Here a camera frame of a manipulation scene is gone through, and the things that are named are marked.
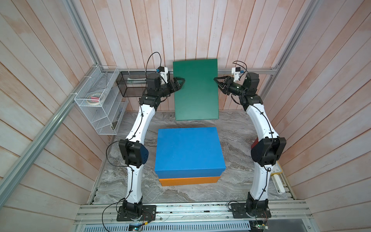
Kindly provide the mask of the green shoebox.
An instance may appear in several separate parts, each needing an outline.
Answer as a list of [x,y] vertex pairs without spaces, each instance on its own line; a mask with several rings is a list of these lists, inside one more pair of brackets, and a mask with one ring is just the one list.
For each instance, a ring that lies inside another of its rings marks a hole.
[[173,75],[185,79],[174,94],[175,119],[219,119],[217,59],[173,62]]

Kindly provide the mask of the blue shoebox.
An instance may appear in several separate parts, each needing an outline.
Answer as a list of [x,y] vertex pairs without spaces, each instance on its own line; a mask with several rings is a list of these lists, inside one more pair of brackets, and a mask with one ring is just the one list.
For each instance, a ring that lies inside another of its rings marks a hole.
[[160,179],[219,177],[225,170],[216,127],[158,131],[155,172]]

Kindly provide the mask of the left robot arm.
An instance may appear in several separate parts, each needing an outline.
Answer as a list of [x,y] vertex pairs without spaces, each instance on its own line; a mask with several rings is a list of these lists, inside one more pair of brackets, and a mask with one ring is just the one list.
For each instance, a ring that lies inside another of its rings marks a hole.
[[139,111],[136,121],[124,140],[118,146],[128,172],[127,196],[119,208],[119,215],[128,218],[139,218],[143,211],[141,190],[143,167],[148,160],[149,151],[144,146],[149,124],[156,113],[162,98],[179,91],[185,79],[174,77],[165,79],[159,73],[151,73],[146,78],[147,86],[139,98]]

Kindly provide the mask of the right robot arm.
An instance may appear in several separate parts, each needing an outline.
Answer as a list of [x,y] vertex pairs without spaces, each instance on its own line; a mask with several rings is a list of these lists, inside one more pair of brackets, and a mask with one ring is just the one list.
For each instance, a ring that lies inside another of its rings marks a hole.
[[280,159],[287,144],[274,130],[265,112],[263,100],[257,95],[259,75],[248,74],[242,84],[234,81],[232,76],[216,77],[214,81],[222,93],[237,96],[244,111],[251,118],[257,139],[251,146],[251,157],[254,161],[254,179],[246,200],[246,213],[250,216],[269,216],[268,186],[273,166]]

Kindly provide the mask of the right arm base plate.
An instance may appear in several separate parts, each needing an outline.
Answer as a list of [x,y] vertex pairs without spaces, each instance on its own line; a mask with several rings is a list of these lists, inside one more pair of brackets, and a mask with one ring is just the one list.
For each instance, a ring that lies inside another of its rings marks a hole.
[[234,218],[271,218],[267,201],[258,202],[258,206],[246,203],[231,203],[229,205]]

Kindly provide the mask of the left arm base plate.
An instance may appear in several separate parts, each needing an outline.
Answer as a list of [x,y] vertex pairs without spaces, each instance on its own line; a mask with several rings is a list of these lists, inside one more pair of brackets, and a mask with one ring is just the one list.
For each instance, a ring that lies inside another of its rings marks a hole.
[[123,206],[119,207],[117,221],[154,221],[156,219],[156,205],[139,206],[134,209],[126,209]]

